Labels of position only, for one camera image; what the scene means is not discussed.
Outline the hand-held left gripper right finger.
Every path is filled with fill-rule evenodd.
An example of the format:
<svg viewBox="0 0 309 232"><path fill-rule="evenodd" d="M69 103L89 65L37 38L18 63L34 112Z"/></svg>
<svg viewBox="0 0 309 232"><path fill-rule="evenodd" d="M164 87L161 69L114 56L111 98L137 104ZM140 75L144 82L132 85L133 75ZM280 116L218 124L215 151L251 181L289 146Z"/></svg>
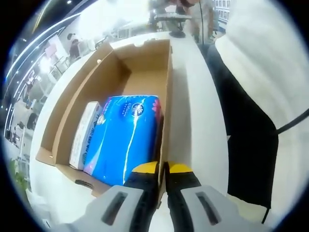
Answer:
<svg viewBox="0 0 309 232"><path fill-rule="evenodd" d="M211 186L202 185L185 164L165 162L168 207L176 232L242 232L237 207Z"/></svg>

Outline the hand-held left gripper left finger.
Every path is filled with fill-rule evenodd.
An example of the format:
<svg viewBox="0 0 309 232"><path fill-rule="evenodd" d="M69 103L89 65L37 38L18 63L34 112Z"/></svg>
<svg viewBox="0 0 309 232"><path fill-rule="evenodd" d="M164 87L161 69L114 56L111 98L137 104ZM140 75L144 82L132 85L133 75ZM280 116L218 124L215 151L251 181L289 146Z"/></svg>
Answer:
<svg viewBox="0 0 309 232"><path fill-rule="evenodd" d="M146 232L158 200L159 164L134 168L122 186L113 186L93 200L85 214L65 224L67 232Z"/></svg>

